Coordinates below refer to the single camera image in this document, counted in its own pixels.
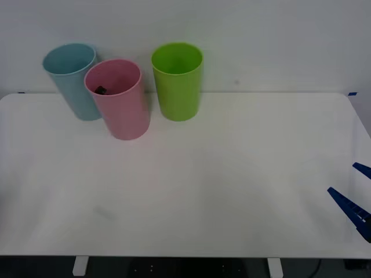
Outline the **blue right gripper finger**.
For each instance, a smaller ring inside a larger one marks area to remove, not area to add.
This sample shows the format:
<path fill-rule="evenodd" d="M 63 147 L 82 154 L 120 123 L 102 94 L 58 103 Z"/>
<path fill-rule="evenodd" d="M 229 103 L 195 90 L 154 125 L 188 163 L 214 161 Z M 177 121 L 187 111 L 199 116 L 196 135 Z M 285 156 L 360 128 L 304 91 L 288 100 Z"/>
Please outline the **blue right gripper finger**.
<path fill-rule="evenodd" d="M 353 168 L 358 170 L 360 173 L 365 175 L 368 179 L 371 179 L 371 168 L 360 163 L 354 163 Z"/>
<path fill-rule="evenodd" d="M 370 213 L 332 187 L 328 188 L 328 193 L 354 224 L 358 233 L 370 243 Z"/>

